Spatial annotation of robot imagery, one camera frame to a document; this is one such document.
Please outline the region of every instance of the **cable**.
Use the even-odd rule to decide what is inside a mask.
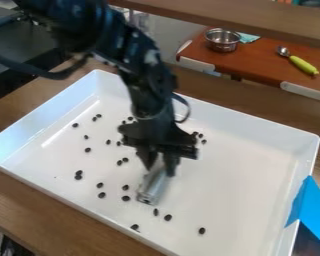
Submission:
[[[80,60],[76,61],[71,67],[65,68],[57,72],[49,72],[49,71],[37,68],[30,64],[16,62],[2,55],[0,55],[0,64],[12,70],[15,70],[17,72],[37,75],[37,76],[41,76],[41,77],[52,79],[52,80],[63,80],[68,78],[76,70],[84,66],[88,58],[91,56],[92,56],[91,54],[85,54]]]

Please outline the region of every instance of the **metal bowl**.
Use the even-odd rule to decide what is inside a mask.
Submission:
[[[207,46],[216,52],[233,52],[241,36],[233,31],[214,28],[205,32]]]

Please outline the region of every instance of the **table surface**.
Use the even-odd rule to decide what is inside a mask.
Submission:
[[[275,52],[278,45],[285,46],[292,55],[308,61],[320,72],[320,49],[260,38],[249,44],[239,43],[235,52],[217,53],[206,47],[204,33],[208,29],[210,28],[204,29],[193,38],[192,43],[178,53],[177,57],[183,56],[213,64],[218,72],[234,74],[267,85],[279,87],[282,81],[287,81],[320,91],[320,74],[316,77],[307,75],[287,58],[280,57]]]
[[[68,62],[64,63],[61,68],[68,65]],[[97,68],[114,71],[92,60],[67,80],[38,78],[0,99],[0,131]],[[180,67],[173,67],[173,71],[178,76],[181,93],[320,136],[319,101],[268,86],[244,85]],[[320,151],[314,177],[320,185]],[[0,230],[40,255],[161,255],[1,172]],[[302,244],[304,249],[299,255],[320,255],[320,244]]]

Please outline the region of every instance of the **white tray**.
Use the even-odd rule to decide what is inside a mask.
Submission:
[[[134,200],[145,173],[135,150],[115,144],[130,101],[111,73],[91,72],[0,133],[0,168],[169,255],[291,255],[299,221],[284,226],[302,181],[312,173],[319,137],[186,99],[193,111],[183,129],[203,133],[207,144],[199,144],[199,160],[182,160],[158,217],[154,207]],[[176,108],[179,115],[184,111]],[[103,117],[93,122],[98,113]],[[92,151],[85,153],[86,147]],[[117,166],[122,157],[129,163]],[[80,181],[74,179],[77,170],[84,171]],[[121,189],[125,184],[127,192]],[[123,202],[123,195],[133,199]],[[173,219],[165,221],[166,214]],[[140,232],[130,229],[133,224]]]

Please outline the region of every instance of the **spoon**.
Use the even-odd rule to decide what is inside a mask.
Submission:
[[[283,56],[289,58],[290,61],[294,63],[298,68],[300,68],[302,71],[309,75],[318,75],[319,71],[316,67],[312,66],[310,63],[304,61],[303,59],[300,59],[297,56],[292,56],[291,53],[288,51],[286,47],[278,46],[276,48],[276,52]]]

